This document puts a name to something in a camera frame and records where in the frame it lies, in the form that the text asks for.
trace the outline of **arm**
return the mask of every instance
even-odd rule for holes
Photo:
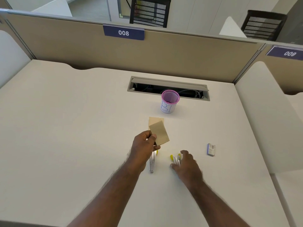
[[[180,167],[171,164],[179,178],[190,191],[202,211],[209,227],[249,227],[229,206],[203,181],[203,175],[193,156],[181,151]]]
[[[156,135],[150,131],[137,135],[127,161],[68,227],[118,226],[146,161],[153,151],[160,149],[160,146],[154,146],[155,140]]]

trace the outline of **cubicle number sign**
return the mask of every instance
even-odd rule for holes
[[[112,25],[103,25],[104,34],[110,37],[127,38],[133,40],[144,40],[144,29],[124,28]]]
[[[303,61],[303,50],[273,46],[266,56]]]

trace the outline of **black mesh chair back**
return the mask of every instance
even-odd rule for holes
[[[285,14],[248,10],[241,30],[248,38],[276,41],[286,19]]]
[[[167,27],[171,0],[132,0],[129,23]]]

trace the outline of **cardboard piece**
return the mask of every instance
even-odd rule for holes
[[[150,117],[149,118],[149,126],[154,124],[154,123],[157,123],[159,121],[162,121],[164,123],[164,118]]]
[[[154,124],[150,125],[149,127],[151,129],[152,134],[157,135],[156,144],[158,146],[169,141],[169,136],[167,135],[163,121],[154,123]]]

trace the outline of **pink mesh pen holder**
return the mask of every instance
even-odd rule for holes
[[[162,95],[162,103],[161,103],[161,111],[166,114],[170,114],[175,110],[177,102],[180,100],[180,96],[178,92],[173,90],[163,91]]]

